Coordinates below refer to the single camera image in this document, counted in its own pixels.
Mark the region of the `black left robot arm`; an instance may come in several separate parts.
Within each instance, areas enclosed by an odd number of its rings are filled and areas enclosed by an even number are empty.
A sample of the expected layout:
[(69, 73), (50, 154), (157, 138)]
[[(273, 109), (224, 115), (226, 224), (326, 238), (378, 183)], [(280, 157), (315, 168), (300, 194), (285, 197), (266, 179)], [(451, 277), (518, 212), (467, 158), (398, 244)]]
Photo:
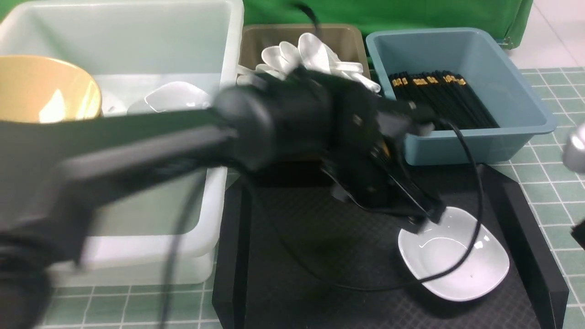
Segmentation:
[(319, 155), (346, 196), (417, 233), (445, 211), (403, 163), (428, 107), (297, 67), (224, 88), (206, 110), (53, 124), (1, 123), (1, 327), (31, 329), (48, 304), (48, 268), (79, 264), (95, 210), (203, 167), (256, 171)]

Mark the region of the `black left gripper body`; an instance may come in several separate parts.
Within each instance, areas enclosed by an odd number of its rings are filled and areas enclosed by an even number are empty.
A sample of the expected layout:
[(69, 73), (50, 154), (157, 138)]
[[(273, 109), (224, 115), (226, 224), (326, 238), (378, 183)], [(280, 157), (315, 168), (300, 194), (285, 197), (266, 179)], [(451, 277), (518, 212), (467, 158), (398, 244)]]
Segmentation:
[(434, 192), (418, 185), (407, 169), (404, 142), (425, 137), (438, 117), (428, 106), (378, 96), (355, 81), (326, 78), (333, 139), (324, 162), (333, 194), (364, 211), (387, 215), (410, 233), (439, 223), (447, 209)]

